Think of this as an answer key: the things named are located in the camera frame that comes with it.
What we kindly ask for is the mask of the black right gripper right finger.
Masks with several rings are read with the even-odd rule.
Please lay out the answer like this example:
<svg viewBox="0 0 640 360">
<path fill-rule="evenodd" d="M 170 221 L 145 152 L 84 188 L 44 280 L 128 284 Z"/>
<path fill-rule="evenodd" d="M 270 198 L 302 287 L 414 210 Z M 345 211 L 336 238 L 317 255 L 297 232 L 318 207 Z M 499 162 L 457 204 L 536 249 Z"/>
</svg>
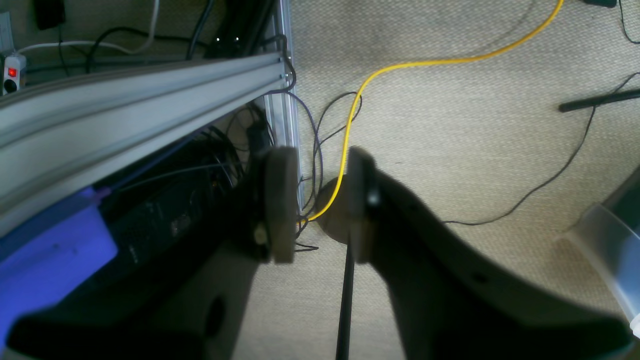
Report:
<svg viewBox="0 0 640 360">
<path fill-rule="evenodd" d="M 610 360 L 631 350 L 616 316 L 501 268 L 370 153 L 353 146 L 347 158 L 352 255 L 386 283 L 408 360 Z"/>
</svg>

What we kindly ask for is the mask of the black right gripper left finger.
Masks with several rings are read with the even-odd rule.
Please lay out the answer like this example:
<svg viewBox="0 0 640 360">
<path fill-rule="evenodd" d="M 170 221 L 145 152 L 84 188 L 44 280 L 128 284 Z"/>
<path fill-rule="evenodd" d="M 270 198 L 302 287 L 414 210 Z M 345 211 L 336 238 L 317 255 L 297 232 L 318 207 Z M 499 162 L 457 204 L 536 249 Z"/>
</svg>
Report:
<svg viewBox="0 0 640 360">
<path fill-rule="evenodd" d="M 10 360 L 224 360 L 260 264 L 294 260 L 294 148 L 272 148 L 211 215 L 132 273 L 22 316 Z"/>
</svg>

